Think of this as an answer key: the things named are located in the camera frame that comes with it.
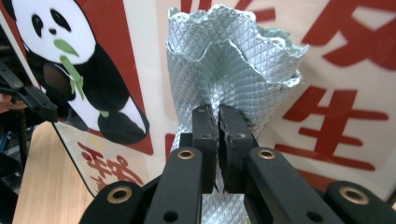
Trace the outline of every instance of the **wooden table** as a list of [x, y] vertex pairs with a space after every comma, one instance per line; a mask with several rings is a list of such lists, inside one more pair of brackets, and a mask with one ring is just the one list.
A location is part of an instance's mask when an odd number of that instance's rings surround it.
[[93, 197], [48, 122], [32, 136], [13, 223], [78, 223]]

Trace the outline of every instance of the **panda face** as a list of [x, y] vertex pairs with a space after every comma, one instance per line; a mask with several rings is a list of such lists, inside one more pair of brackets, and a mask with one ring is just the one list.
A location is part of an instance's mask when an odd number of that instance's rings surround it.
[[26, 49], [54, 63], [66, 56], [72, 64], [87, 62], [96, 41], [74, 0], [12, 0]]

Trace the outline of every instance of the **red chinese character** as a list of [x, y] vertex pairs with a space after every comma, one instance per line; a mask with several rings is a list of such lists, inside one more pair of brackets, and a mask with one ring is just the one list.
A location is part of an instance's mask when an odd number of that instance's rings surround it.
[[394, 0], [330, 0], [303, 39], [303, 43], [323, 46], [341, 32], [347, 43], [323, 55], [329, 62], [349, 66], [369, 59], [388, 70], [396, 70], [396, 18], [376, 30], [353, 19], [358, 7], [396, 11]]
[[78, 143], [78, 145], [84, 149], [86, 152], [81, 152], [82, 157], [87, 161], [88, 165], [93, 169], [96, 169], [101, 177], [106, 177], [106, 175], [111, 175], [111, 172], [107, 170], [107, 165], [102, 161], [103, 155], [99, 152]]
[[[236, 3], [235, 9], [246, 10], [253, 0], [239, 0]], [[190, 13], [191, 12], [192, 0], [181, 1], [181, 11]], [[212, 6], [212, 0], [200, 0], [198, 9], [208, 10]], [[256, 14], [256, 21], [274, 21], [276, 18], [275, 9], [273, 7], [253, 10]]]
[[105, 181], [103, 181], [103, 179], [102, 179], [102, 177], [100, 177], [100, 176], [98, 176], [98, 178], [96, 179], [95, 177], [93, 177], [93, 176], [90, 176], [90, 178], [92, 179], [92, 180], [94, 180], [94, 181], [96, 181], [96, 184], [98, 185], [98, 192], [100, 191], [100, 190], [102, 190], [105, 186], [107, 186], [107, 184], [105, 183]]
[[143, 185], [143, 181], [132, 170], [128, 169], [128, 161], [121, 156], [117, 156], [117, 161], [107, 160], [107, 166], [111, 169], [111, 173], [118, 180], [126, 180]]
[[362, 170], [374, 171], [374, 166], [366, 161], [334, 156], [338, 144], [361, 147], [362, 141], [352, 136], [343, 135], [349, 119], [388, 120], [388, 115], [376, 111], [353, 109], [358, 91], [334, 91], [329, 106], [318, 105], [325, 89], [310, 86], [296, 103], [289, 109], [283, 119], [301, 122], [311, 114], [324, 116], [320, 130], [300, 128], [299, 134], [317, 138], [314, 150], [276, 144], [279, 151], [307, 157], [314, 160], [336, 163]]

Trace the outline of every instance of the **quilted silver material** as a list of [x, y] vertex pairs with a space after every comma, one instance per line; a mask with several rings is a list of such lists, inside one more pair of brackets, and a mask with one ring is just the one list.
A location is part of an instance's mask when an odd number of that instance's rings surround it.
[[[220, 105], [243, 112], [259, 137], [276, 107], [301, 80], [297, 68], [308, 50], [291, 43], [279, 29], [257, 26], [255, 15], [224, 5], [191, 14], [171, 8], [166, 41], [168, 70], [180, 133], [191, 132], [191, 111], [211, 105], [216, 122]], [[222, 185], [219, 174], [217, 183]], [[203, 223], [244, 223], [241, 195], [204, 197]]]

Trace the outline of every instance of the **panda illustration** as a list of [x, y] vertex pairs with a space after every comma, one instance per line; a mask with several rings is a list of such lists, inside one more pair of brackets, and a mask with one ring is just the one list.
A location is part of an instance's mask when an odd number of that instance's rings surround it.
[[[16, 22], [29, 62], [43, 67], [47, 91], [62, 89], [85, 125], [112, 142], [132, 144], [148, 134], [146, 116], [74, 0], [3, 3]], [[52, 79], [67, 85], [50, 85]]]

